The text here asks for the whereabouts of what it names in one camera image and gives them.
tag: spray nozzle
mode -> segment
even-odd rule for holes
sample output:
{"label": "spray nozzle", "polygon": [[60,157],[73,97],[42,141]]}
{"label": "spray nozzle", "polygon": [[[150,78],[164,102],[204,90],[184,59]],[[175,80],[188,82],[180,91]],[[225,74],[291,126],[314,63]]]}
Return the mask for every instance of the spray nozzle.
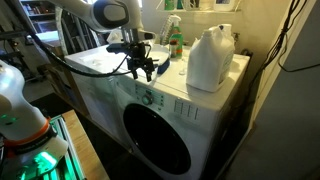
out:
{"label": "spray nozzle", "polygon": [[171,15],[170,18],[171,18],[173,25],[175,27],[179,26],[179,21],[181,21],[181,18],[179,16],[174,14],[174,15]]}

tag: washing machine control panel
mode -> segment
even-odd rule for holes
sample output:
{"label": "washing machine control panel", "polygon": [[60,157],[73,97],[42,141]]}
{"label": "washing machine control panel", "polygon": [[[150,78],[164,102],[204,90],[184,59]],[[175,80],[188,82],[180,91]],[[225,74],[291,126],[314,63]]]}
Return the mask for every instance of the washing machine control panel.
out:
{"label": "washing machine control panel", "polygon": [[144,105],[156,104],[161,107],[164,106],[164,95],[156,92],[154,90],[150,90],[146,87],[139,86],[136,84],[136,95],[137,99],[141,100]]}
{"label": "washing machine control panel", "polygon": [[174,112],[192,120],[198,120],[200,109],[191,103],[177,99],[174,106]]}

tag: wall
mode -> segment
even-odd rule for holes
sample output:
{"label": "wall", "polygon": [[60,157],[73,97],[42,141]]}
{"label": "wall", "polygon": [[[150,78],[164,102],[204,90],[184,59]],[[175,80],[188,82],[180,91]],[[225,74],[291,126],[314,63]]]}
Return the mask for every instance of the wall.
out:
{"label": "wall", "polygon": [[[319,9],[320,1],[308,1],[303,12],[307,20],[297,22],[298,37],[281,60],[286,68],[320,63]],[[259,111],[255,130],[240,148],[226,179],[319,179],[319,77],[319,66],[279,73]]]}
{"label": "wall", "polygon": [[[11,21],[14,22],[17,27],[22,28],[18,20],[7,7],[6,3],[4,1],[0,1],[0,24],[6,31],[13,30]],[[33,73],[37,73],[37,67],[39,65],[48,63],[46,57],[41,56],[35,46],[24,45],[24,38],[16,38],[15,40],[19,42],[18,49],[24,55],[23,59]],[[0,48],[3,49],[3,41],[1,41]],[[6,44],[6,48],[9,52],[11,52],[11,48],[8,44]]]}
{"label": "wall", "polygon": [[[291,49],[293,47],[294,43],[296,42],[296,39],[298,38],[299,33],[302,30],[304,23],[306,22],[306,19],[308,18],[309,13],[311,12],[311,10],[314,6],[314,3],[315,3],[315,0],[311,0],[306,4],[304,9],[301,11],[301,14],[295,19],[295,23],[293,24],[291,30],[288,31],[288,33],[287,33],[288,34],[288,36],[287,36],[288,37],[288,43],[287,43],[288,49]],[[302,2],[299,4],[297,9],[300,9],[301,6],[302,6]],[[278,28],[278,34],[280,33],[280,31],[282,29],[282,24],[284,23],[285,19],[286,19],[286,15],[283,17],[282,23]],[[288,53],[285,53],[281,57],[280,61],[285,62],[287,56],[288,56]],[[266,96],[268,95],[275,79],[277,78],[277,76],[281,70],[280,67],[277,65],[277,59],[278,58],[276,58],[275,61],[273,63],[271,63],[266,68],[266,70],[264,71],[264,73],[262,75],[255,107],[254,107],[252,118],[251,118],[252,120],[254,120],[256,118],[262,104],[264,103]]]}
{"label": "wall", "polygon": [[[207,5],[208,1],[200,0],[200,6]],[[169,14],[156,11],[159,2],[160,0],[142,1],[144,27],[146,30],[156,33],[160,32],[162,24]],[[244,48],[254,52],[252,59],[254,63],[249,70],[250,76],[252,76],[265,59],[289,2],[290,0],[242,0],[241,11],[235,14],[194,12],[177,14],[182,18],[181,28],[189,45],[192,45],[195,38],[201,37],[204,29],[221,23],[231,23],[233,32],[240,33],[236,53],[240,53]]]}

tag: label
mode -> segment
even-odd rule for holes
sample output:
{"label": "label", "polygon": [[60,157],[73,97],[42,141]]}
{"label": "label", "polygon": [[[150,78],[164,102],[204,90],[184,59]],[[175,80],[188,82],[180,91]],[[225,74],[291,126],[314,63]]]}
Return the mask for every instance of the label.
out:
{"label": "label", "polygon": [[230,64],[233,59],[233,52],[231,52],[224,60],[222,69],[221,69],[221,74],[220,74],[220,79],[219,79],[219,84],[221,84],[227,77],[229,69],[230,69]]}
{"label": "label", "polygon": [[181,57],[182,56],[182,51],[183,51],[183,49],[182,49],[183,42],[181,42],[181,40],[178,39],[178,38],[171,38],[170,42],[171,41],[177,42],[177,45],[176,45],[176,57]]}
{"label": "label", "polygon": [[216,4],[229,4],[230,0],[216,0]]}

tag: countertop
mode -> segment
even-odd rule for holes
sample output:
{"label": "countertop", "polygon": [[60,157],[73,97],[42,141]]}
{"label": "countertop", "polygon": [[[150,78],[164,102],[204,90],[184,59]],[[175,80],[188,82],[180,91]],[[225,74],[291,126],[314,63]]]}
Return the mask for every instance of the countertop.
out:
{"label": "countertop", "polygon": [[81,168],[86,178],[88,180],[109,180],[110,178],[74,110],[62,114],[62,117],[65,120],[68,132],[77,152]]}

